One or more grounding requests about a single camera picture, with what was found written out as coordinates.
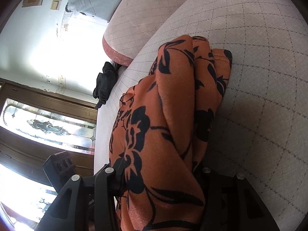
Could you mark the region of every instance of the brown door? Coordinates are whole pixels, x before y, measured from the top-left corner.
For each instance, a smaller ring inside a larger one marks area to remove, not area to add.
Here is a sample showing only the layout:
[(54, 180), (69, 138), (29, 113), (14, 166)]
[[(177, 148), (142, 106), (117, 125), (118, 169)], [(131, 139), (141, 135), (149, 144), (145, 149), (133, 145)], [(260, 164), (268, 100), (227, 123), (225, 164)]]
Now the brown door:
[(0, 110), (2, 165), (50, 185), (42, 164), (50, 155), (68, 150), (77, 173), (93, 175), (97, 118), (93, 104), (5, 82)]

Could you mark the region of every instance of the folded cloth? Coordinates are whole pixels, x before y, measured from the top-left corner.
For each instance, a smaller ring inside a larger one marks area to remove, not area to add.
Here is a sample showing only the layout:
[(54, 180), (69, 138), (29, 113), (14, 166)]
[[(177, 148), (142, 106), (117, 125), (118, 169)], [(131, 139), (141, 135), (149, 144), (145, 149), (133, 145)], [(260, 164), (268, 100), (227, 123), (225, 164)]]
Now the folded cloth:
[(118, 73), (110, 62), (105, 62), (103, 73), (99, 73), (96, 79), (96, 88), (93, 91), (93, 97), (99, 99), (95, 109), (106, 104), (111, 90), (118, 79)]
[(120, 99), (110, 164), (124, 157), (127, 191), (118, 198), (122, 231), (195, 230), (205, 198), (193, 171), (202, 161), (232, 55), (204, 37), (163, 44), (149, 76)]

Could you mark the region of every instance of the decorative glass pattern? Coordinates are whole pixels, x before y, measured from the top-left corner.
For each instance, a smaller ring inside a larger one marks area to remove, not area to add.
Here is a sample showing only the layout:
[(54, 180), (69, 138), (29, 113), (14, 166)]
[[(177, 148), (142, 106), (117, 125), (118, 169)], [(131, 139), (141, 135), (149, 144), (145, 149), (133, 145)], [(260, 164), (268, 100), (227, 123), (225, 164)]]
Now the decorative glass pattern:
[(46, 145), (94, 155), (96, 124), (90, 122), (7, 99), (0, 126)]

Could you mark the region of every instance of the wall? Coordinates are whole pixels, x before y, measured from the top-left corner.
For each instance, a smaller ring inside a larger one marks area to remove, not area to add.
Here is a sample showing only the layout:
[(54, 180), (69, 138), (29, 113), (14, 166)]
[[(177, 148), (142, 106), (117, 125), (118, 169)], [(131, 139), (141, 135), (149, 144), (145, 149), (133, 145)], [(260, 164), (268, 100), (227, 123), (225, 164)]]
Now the wall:
[(58, 35), (67, 1), (58, 11), (50, 9), (52, 0), (17, 6), (0, 34), (0, 78), (95, 102), (90, 89), (65, 79)]

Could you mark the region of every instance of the black cloth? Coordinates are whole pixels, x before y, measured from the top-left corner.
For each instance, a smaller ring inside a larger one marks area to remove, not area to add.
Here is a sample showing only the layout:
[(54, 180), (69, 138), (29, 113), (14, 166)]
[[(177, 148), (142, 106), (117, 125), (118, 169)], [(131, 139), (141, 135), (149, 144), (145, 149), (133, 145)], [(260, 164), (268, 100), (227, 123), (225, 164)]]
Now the black cloth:
[(96, 88), (93, 91), (93, 97), (98, 98), (98, 104), (95, 109), (100, 108), (103, 104), (106, 104), (111, 90), (114, 87), (118, 79), (118, 73), (110, 62), (105, 62), (103, 67), (103, 73), (99, 73), (96, 79)]

